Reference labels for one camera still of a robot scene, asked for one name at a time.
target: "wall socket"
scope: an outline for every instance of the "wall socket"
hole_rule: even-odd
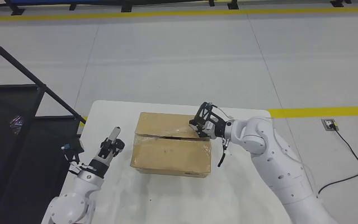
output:
[[[333,128],[329,127],[330,124],[334,124],[334,125],[336,124],[336,121],[333,118],[321,119],[321,121],[322,121],[322,124],[323,124],[325,130],[327,130],[329,132],[335,131]]]

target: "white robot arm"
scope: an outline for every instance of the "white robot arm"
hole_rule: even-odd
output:
[[[337,224],[313,194],[297,155],[276,133],[270,119],[224,121],[212,112],[216,108],[203,103],[189,125],[200,137],[222,137],[225,157],[229,142],[242,146],[251,154],[260,177],[276,194],[294,224]]]
[[[124,143],[117,139],[120,131],[119,127],[113,129],[110,136],[101,143],[101,149],[88,166],[78,165],[78,154],[74,155],[66,146],[62,147],[66,159],[71,162],[71,172],[74,173],[73,170],[77,169],[79,173],[74,178],[72,192],[52,199],[41,224],[75,224],[79,221],[83,224],[90,224],[92,222],[96,202],[90,199],[90,194],[101,190],[110,162],[124,148]]]

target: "yellow stripe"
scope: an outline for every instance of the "yellow stripe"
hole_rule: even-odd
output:
[[[308,118],[314,116],[358,116],[358,106],[335,108],[268,109],[273,118]]]
[[[84,126],[84,124],[83,124],[82,122],[79,122],[79,126],[82,127],[82,126]]]
[[[87,18],[128,18],[152,16],[203,16],[203,15],[233,15],[233,14],[283,14],[283,13],[329,13],[329,12],[358,12],[358,7],[344,8],[287,8],[287,9],[252,9],[252,10],[193,10],[193,11],[159,11],[159,12],[129,12],[129,13],[98,13],[98,14],[69,14],[69,15],[37,15],[37,16],[0,16],[0,21],[19,20],[77,20]]]

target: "gray floor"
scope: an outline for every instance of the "gray floor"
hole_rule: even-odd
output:
[[[358,105],[353,13],[7,21],[0,30],[1,45],[83,116],[95,100],[250,109]],[[0,84],[30,83],[2,58],[0,71]],[[64,114],[49,97],[38,112]],[[358,118],[335,119],[358,151]],[[276,127],[311,168],[317,188],[358,171],[321,118],[280,119]],[[339,223],[356,223],[357,187],[358,178],[322,192]]]

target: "white table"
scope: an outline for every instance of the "white table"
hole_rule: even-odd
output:
[[[204,179],[140,174],[130,167],[140,112],[194,115],[198,108],[199,105],[93,103],[81,136],[85,150],[80,154],[81,161],[90,162],[115,126],[121,127],[119,138],[125,142],[124,150],[113,159],[105,175],[101,191],[92,194],[97,202],[93,224],[290,223],[280,201],[260,178],[243,148],[231,144],[224,163],[217,167],[222,156],[221,139],[212,141],[211,174]],[[236,119],[270,116],[266,110],[223,110]],[[73,178],[69,173],[62,193],[72,189]]]

